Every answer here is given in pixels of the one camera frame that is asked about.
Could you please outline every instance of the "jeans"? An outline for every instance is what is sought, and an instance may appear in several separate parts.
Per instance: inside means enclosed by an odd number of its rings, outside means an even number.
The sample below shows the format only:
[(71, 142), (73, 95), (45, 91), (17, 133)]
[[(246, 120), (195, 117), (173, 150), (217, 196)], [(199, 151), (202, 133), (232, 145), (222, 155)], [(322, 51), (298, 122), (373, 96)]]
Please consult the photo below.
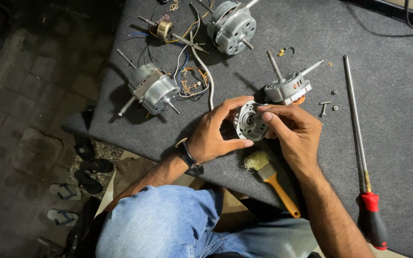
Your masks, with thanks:
[(215, 233), (222, 194), (189, 187), (146, 186), (121, 199), (107, 215), (97, 258), (204, 258), (237, 252), (244, 257), (306, 258), (317, 246), (304, 219), (281, 219), (240, 232)]

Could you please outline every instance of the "wristwatch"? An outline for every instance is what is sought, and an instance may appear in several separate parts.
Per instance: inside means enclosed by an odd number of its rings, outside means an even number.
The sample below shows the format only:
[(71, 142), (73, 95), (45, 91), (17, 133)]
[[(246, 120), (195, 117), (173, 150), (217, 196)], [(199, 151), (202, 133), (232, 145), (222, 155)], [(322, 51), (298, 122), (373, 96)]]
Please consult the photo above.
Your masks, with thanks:
[(187, 138), (180, 140), (176, 144), (176, 148), (179, 149), (181, 153), (181, 158), (184, 162), (189, 166), (190, 169), (196, 169), (200, 174), (204, 173), (204, 168), (201, 163), (198, 163), (190, 154), (189, 150), (187, 149)]

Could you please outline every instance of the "man's left hand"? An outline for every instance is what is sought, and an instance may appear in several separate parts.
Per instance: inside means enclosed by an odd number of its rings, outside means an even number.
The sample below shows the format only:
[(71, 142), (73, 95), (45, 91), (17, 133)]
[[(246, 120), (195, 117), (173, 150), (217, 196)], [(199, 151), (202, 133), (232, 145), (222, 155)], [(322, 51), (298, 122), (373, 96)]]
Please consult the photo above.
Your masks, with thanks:
[(254, 97), (241, 96), (228, 99), (204, 115), (188, 143), (189, 152), (198, 163), (210, 161), (237, 149), (253, 146), (254, 142), (247, 139), (224, 140), (219, 132), (221, 124), (229, 118), (230, 112), (250, 100), (254, 100)]

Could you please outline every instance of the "gray carpet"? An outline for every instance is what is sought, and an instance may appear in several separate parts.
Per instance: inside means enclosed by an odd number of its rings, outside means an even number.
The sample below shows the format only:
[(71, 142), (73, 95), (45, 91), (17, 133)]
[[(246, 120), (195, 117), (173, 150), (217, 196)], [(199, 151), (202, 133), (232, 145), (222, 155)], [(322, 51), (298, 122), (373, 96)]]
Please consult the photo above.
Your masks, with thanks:
[[(196, 18), (188, 3), (180, 0), (179, 9), (170, 13), (178, 34)], [(198, 119), (208, 111), (208, 105), (207, 96), (198, 102), (177, 101), (174, 104), (181, 115), (166, 110), (146, 119), (147, 111), (134, 103), (124, 117), (117, 117), (131, 96), (125, 86), (130, 68), (115, 51), (119, 48), (135, 63), (144, 63), (141, 53), (146, 39), (129, 39), (127, 35), (137, 32), (137, 27), (147, 28), (136, 15), (151, 17), (155, 4), (155, 1), (126, 2), (110, 57), (112, 65), (106, 73), (88, 133), (160, 161), (169, 155), (178, 140), (190, 135)], [(199, 4), (194, 4), (201, 14), (205, 13)], [(167, 8), (161, 6), (155, 19)], [(380, 211), (390, 234), (388, 246), (413, 257), (413, 30), (402, 22), (337, 0), (262, 0), (251, 9), (251, 14), (257, 21), (255, 36), (250, 41), (254, 50), (245, 49), (233, 57), (222, 55), (206, 37), (204, 25), (195, 40), (205, 42), (205, 49), (210, 52), (200, 57), (215, 80), (215, 105), (240, 95), (256, 94), (259, 98), (256, 91), (275, 79), (266, 50), (276, 54), (283, 47), (295, 48), (295, 56), (276, 58), (283, 74), (300, 71), (319, 59), (331, 62), (332, 67), (325, 63), (306, 76), (313, 90), (301, 107), (318, 117), (321, 110), (318, 103), (333, 102), (322, 119), (319, 163), (356, 221), (361, 184), (342, 61), (342, 56), (348, 54), (372, 188), (380, 195)], [(181, 48), (175, 44), (155, 44), (160, 46), (151, 47), (152, 55), (163, 69), (174, 72)], [(188, 66), (194, 66), (192, 59), (190, 54)], [(331, 96), (332, 90), (338, 94)], [(339, 110), (331, 111), (333, 105)], [(254, 150), (273, 147), (275, 143), (261, 141)], [(238, 151), (209, 162), (202, 178), (283, 208), (269, 186), (244, 170), (242, 160), (247, 154)], [(284, 172), (285, 165), (278, 154), (272, 162), (279, 170), (280, 184), (303, 206), (294, 175), (289, 170)]]

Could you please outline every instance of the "red screwdriver handle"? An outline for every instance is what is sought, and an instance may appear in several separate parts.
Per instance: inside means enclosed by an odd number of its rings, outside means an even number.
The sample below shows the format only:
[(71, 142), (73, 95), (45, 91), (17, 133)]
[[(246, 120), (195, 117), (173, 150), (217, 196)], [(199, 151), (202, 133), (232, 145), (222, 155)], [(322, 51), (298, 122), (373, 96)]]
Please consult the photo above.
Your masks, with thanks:
[(386, 231), (385, 222), (379, 213), (379, 196), (373, 192), (365, 192), (361, 195), (367, 209), (367, 227), (369, 232), (366, 238), (369, 239), (372, 246), (379, 250), (387, 249), (388, 232)]

